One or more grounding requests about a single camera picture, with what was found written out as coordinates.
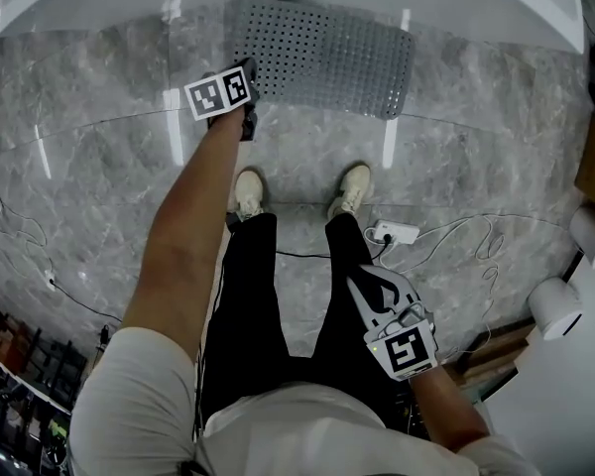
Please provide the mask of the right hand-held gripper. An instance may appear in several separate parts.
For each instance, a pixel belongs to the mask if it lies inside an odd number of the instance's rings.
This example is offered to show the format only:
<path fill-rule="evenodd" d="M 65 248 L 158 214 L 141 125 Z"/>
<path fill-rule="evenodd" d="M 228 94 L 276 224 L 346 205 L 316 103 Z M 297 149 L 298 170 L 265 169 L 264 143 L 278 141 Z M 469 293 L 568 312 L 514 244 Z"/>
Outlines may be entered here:
<path fill-rule="evenodd" d="M 420 301 L 420 296 L 403 275 L 375 265 L 361 269 L 373 280 L 356 283 L 347 279 L 351 297 L 368 329 L 364 341 L 386 374 L 404 381 L 437 366 L 433 317 Z M 392 305 L 407 305 L 398 312 L 389 312 L 383 290 L 392 294 Z"/>

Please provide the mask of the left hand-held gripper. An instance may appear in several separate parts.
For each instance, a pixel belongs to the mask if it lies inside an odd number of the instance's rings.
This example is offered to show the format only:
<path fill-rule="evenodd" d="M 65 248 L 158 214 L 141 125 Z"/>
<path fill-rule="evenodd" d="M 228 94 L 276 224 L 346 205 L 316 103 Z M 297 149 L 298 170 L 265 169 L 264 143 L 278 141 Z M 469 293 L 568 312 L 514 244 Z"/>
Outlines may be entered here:
<path fill-rule="evenodd" d="M 257 64 L 245 58 L 242 65 L 232 65 L 218 73 L 207 73 L 201 80 L 184 87 L 195 121 L 205 120 L 207 128 L 222 115 L 244 108 L 241 141 L 252 141 L 257 126 L 255 87 Z"/>

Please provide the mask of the grey perforated rubber mat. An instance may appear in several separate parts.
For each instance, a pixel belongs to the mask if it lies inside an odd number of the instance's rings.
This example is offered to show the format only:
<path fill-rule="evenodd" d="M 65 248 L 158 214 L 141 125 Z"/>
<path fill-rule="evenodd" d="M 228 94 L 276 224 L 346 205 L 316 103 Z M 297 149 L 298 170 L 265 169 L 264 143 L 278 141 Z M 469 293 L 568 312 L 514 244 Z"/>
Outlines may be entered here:
<path fill-rule="evenodd" d="M 262 100 L 397 118 L 412 76 L 415 39 L 370 14 L 298 0 L 231 0 L 228 61 L 251 59 Z"/>

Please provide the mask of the person's right forearm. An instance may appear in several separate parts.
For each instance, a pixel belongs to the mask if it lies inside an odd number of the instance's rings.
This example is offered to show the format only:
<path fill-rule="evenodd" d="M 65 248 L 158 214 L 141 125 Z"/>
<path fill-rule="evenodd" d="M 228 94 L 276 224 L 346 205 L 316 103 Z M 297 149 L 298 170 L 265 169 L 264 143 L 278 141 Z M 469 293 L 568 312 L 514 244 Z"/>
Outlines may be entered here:
<path fill-rule="evenodd" d="M 486 438 L 486 422 L 442 367 L 410 379 L 420 416 L 430 440 L 458 452 Z"/>

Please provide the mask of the person's left forearm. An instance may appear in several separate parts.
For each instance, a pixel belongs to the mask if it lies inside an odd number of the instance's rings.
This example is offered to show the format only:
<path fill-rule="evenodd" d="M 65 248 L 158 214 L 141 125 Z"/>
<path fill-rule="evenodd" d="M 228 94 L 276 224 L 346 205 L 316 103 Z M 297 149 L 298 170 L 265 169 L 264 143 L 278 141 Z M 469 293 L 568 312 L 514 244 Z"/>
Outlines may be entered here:
<path fill-rule="evenodd" d="M 157 331 L 195 359 L 200 344 L 244 110 L 217 117 L 161 204 L 122 326 Z"/>

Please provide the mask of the white power strip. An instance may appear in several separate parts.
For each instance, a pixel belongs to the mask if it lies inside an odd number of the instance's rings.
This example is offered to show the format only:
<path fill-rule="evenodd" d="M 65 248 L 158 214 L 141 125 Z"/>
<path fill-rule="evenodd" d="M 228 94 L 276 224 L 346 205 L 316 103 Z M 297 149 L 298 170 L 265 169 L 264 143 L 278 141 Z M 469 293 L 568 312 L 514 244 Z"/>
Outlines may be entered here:
<path fill-rule="evenodd" d="M 374 227 L 373 238 L 378 242 L 384 242 L 386 236 L 389 236 L 392 243 L 412 245 L 419 233 L 419 228 L 414 225 L 379 220 Z"/>

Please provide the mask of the person's right beige shoe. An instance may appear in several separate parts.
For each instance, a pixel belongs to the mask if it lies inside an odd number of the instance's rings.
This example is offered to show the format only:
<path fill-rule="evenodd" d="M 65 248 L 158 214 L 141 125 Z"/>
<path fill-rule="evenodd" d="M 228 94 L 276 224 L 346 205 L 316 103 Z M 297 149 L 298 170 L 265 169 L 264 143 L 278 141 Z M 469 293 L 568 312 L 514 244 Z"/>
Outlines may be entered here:
<path fill-rule="evenodd" d="M 328 220 L 344 213 L 356 215 L 367 194 L 371 169 L 363 163 L 351 167 L 342 177 L 335 197 L 328 208 Z"/>

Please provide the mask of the person's beige shoe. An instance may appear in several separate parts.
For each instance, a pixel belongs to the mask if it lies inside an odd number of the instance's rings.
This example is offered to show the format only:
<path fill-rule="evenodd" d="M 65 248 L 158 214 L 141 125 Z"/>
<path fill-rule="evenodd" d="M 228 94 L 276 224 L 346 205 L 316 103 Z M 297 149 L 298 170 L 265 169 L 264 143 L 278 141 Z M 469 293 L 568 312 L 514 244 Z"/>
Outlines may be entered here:
<path fill-rule="evenodd" d="M 262 214 L 264 186 L 261 177 L 253 170 L 242 171 L 235 182 L 234 197 L 242 220 Z"/>
<path fill-rule="evenodd" d="M 342 177 L 335 197 L 328 208 L 328 220 L 344 213 L 356 215 L 367 194 L 371 169 L 363 163 L 351 167 Z"/>

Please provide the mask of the person's left beige shoe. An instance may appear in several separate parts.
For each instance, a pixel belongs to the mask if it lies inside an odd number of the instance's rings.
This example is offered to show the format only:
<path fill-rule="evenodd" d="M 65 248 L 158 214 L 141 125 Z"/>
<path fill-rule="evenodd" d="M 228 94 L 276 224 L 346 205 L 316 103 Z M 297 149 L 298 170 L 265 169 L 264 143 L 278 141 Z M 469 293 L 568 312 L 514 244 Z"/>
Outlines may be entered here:
<path fill-rule="evenodd" d="M 234 197 L 242 220 L 262 214 L 264 186 L 261 177 L 253 170 L 242 171 L 235 182 Z"/>

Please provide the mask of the brown wooden plank base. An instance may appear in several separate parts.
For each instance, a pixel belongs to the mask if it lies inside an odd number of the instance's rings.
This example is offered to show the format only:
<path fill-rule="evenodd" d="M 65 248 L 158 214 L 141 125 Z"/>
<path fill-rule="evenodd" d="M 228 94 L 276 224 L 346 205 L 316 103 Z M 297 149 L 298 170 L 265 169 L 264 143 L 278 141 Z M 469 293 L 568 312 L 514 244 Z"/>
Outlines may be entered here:
<path fill-rule="evenodd" d="M 447 365 L 448 374 L 461 388 L 489 382 L 515 369 L 515 360 L 529 346 L 536 327 L 532 317 L 479 334 L 459 357 Z"/>

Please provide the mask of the person's white t-shirt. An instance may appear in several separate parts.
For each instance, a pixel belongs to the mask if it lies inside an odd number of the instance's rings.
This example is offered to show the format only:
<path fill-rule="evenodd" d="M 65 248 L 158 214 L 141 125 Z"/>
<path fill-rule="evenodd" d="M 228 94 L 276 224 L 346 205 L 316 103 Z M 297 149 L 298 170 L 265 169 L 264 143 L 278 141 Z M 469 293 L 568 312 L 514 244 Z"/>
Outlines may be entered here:
<path fill-rule="evenodd" d="M 289 384 L 214 414 L 194 437 L 193 364 L 166 336 L 115 334 L 72 412 L 77 476 L 540 476 L 503 437 L 458 451 L 388 429 L 338 390 Z"/>

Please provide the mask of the cluttered dark rack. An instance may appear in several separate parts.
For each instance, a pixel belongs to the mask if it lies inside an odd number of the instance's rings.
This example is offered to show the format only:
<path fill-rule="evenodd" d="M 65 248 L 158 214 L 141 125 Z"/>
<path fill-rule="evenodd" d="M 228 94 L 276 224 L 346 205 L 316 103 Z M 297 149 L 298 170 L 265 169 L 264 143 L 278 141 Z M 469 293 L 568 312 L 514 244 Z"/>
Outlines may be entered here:
<path fill-rule="evenodd" d="M 0 476 L 69 476 L 67 433 L 87 359 L 0 310 Z"/>

